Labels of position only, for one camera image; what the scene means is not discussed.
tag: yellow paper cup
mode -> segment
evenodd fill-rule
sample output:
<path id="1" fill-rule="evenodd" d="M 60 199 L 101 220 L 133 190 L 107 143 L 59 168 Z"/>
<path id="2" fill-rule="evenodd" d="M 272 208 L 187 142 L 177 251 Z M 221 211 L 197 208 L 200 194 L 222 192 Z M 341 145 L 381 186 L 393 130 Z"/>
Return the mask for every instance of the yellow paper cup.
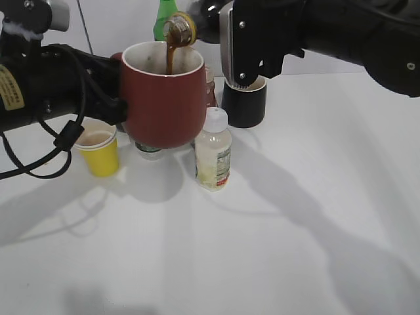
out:
<path id="1" fill-rule="evenodd" d="M 89 171 L 96 177 L 108 177 L 119 169 L 117 128 L 107 123 L 89 119 L 83 122 L 85 132 L 75 147 L 85 158 Z"/>

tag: black cable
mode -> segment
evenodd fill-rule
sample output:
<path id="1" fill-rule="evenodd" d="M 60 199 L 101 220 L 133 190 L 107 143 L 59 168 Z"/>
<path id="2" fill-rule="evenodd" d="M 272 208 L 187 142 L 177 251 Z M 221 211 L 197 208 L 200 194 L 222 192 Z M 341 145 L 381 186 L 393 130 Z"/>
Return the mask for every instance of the black cable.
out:
<path id="1" fill-rule="evenodd" d="M 87 93 L 87 88 L 86 88 L 86 77 L 90 78 L 90 75 L 87 73 L 87 71 L 84 69 L 84 67 L 81 65 L 79 59 L 76 57 L 76 55 L 72 52 L 72 48 L 70 46 L 67 45 L 49 45 L 48 47 L 53 47 L 58 49 L 60 52 L 65 52 L 73 61 L 73 63 L 75 64 L 76 68 L 77 68 L 77 72 L 79 74 L 79 80 L 80 80 L 80 84 L 81 84 L 81 104 L 80 104 L 80 111 L 79 114 L 77 115 L 77 119 L 76 119 L 76 123 L 78 125 L 81 125 L 81 123 L 83 122 L 83 120 L 85 119 L 85 112 L 86 112 L 86 101 L 87 101 L 87 97 L 86 97 L 86 93 Z"/>
<path id="2" fill-rule="evenodd" d="M 86 40 L 87 44 L 89 45 L 89 51 L 91 54 L 93 54 L 92 44 L 91 44 L 91 38 L 89 37 L 89 32 L 87 31 L 86 21 L 85 21 L 85 15 L 83 14 L 83 10 L 81 8 L 80 0 L 77 1 L 77 6 L 79 7 L 79 13 L 81 17 L 81 22 L 83 23 L 83 29 L 85 30 Z"/>
<path id="3" fill-rule="evenodd" d="M 74 55 L 74 53 L 70 49 L 67 49 L 66 46 L 51 45 L 50 48 L 54 48 L 61 53 L 66 53 L 67 56 L 69 56 L 72 59 L 73 63 L 76 66 L 77 72 L 79 74 L 80 84 L 81 84 L 81 107 L 80 107 L 80 111 L 77 115 L 76 124 L 81 126 L 81 124 L 83 122 L 83 119 L 85 118 L 85 111 L 86 111 L 86 101 L 87 101 L 86 100 L 86 98 L 87 98 L 87 96 L 86 96 L 87 91 L 86 90 L 87 89 L 86 89 L 85 74 L 87 74 L 87 72 L 83 68 L 83 66 L 80 64 L 80 61 L 77 59 L 77 57 Z M 46 132 L 48 132 L 54 138 L 58 138 L 60 136 L 51 127 L 49 127 L 47 125 L 47 123 L 45 123 L 45 121 L 43 120 L 40 113 L 37 113 L 37 118 L 38 118 L 38 121 L 41 124 L 42 128 L 44 128 L 44 130 L 46 130 Z M 8 157 L 17 167 L 17 169 L 15 169 L 13 171 L 9 171 L 9 172 L 6 172 L 6 173 L 0 173 L 0 180 L 8 179 L 8 178 L 18 176 L 18 175 L 22 175 L 24 173 L 28 174 L 30 176 L 33 176 L 37 179 L 54 179 L 56 177 L 59 177 L 59 176 L 63 175 L 68 170 L 68 168 L 70 167 L 70 164 L 72 162 L 72 153 L 70 151 L 67 151 L 68 157 L 67 157 L 66 163 L 64 164 L 64 166 L 59 171 L 57 171 L 54 174 L 45 175 L 45 176 L 40 176 L 40 175 L 33 174 L 31 171 L 33 171 L 34 169 L 37 169 L 38 167 L 41 167 L 44 164 L 50 162 L 62 150 L 56 148 L 52 152 L 47 154 L 45 157 L 39 159 L 38 161 L 36 161 L 32 164 L 29 164 L 27 166 L 24 166 L 20 162 L 20 160 L 16 157 L 16 154 L 14 154 L 13 149 L 11 148 L 10 143 L 7 140 L 7 137 L 5 136 L 4 132 L 0 132 L 0 137 L 3 138 L 3 146 L 5 147 L 5 150 L 6 150 L 6 153 L 7 153 Z"/>
<path id="4" fill-rule="evenodd" d="M 3 144 L 5 146 L 5 150 L 8 157 L 13 162 L 13 164 L 18 168 L 18 170 L 26 169 L 25 166 L 22 164 L 22 162 L 19 161 L 19 159 L 14 154 L 13 149 L 11 148 L 10 143 L 8 142 L 6 137 L 3 137 Z M 36 174 L 33 174 L 31 171 L 26 171 L 25 173 L 37 179 L 55 179 L 56 177 L 63 175 L 69 169 L 71 164 L 72 164 L 72 153 L 68 151 L 67 160 L 64 166 L 59 171 L 50 175 L 36 175 Z"/>
<path id="5" fill-rule="evenodd" d="M 379 10 L 371 5 L 369 5 L 368 3 L 366 3 L 364 0 L 343 0 L 345 3 L 347 3 L 348 5 L 351 5 L 353 7 L 356 7 L 360 10 L 363 10 L 365 12 L 368 13 L 372 13 L 376 16 L 379 16 L 381 18 L 383 18 L 384 20 L 388 21 L 388 22 L 394 22 L 397 24 L 403 24 L 403 25 L 407 25 L 407 26 L 415 26 L 420 28 L 420 22 L 416 22 L 414 20 L 405 20 L 403 18 L 399 18 L 393 14 L 387 13 L 383 10 Z"/>

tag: white table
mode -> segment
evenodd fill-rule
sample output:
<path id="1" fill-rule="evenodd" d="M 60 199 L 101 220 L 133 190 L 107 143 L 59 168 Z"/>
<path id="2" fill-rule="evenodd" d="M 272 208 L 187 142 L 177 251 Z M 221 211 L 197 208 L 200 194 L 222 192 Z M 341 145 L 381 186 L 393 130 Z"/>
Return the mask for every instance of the white table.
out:
<path id="1" fill-rule="evenodd" d="M 419 122 L 364 73 L 281 76 L 265 121 L 232 130 L 221 192 L 188 146 L 149 162 L 125 135 L 114 178 L 75 154 L 59 179 L 1 181 L 0 314 L 420 314 Z M 8 135 L 25 163 L 52 148 Z"/>

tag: clear plastic bottle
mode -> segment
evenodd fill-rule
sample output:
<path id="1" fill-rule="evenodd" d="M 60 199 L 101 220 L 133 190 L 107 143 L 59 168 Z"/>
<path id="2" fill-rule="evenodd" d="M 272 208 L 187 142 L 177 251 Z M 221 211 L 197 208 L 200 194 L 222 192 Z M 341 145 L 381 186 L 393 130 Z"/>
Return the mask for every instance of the clear plastic bottle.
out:
<path id="1" fill-rule="evenodd" d="M 208 108 L 203 130 L 196 137 L 196 177 L 201 186 L 210 191 L 226 186 L 231 146 L 228 114 L 221 108 Z"/>
<path id="2" fill-rule="evenodd" d="M 206 98 L 205 98 L 205 105 L 206 107 L 219 107 L 217 105 L 215 89 L 215 74 L 213 73 L 212 69 L 208 66 L 205 67 L 205 76 L 207 80 L 207 91 L 206 91 Z"/>

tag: black cup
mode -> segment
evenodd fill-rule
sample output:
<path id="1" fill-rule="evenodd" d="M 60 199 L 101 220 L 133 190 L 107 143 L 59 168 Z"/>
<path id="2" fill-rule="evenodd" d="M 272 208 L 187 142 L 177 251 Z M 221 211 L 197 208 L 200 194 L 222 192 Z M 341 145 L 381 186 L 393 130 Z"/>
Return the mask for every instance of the black cup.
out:
<path id="1" fill-rule="evenodd" d="M 222 108 L 228 113 L 229 125 L 252 128 L 265 117 L 267 80 L 259 76 L 247 89 L 239 89 L 224 82 Z"/>

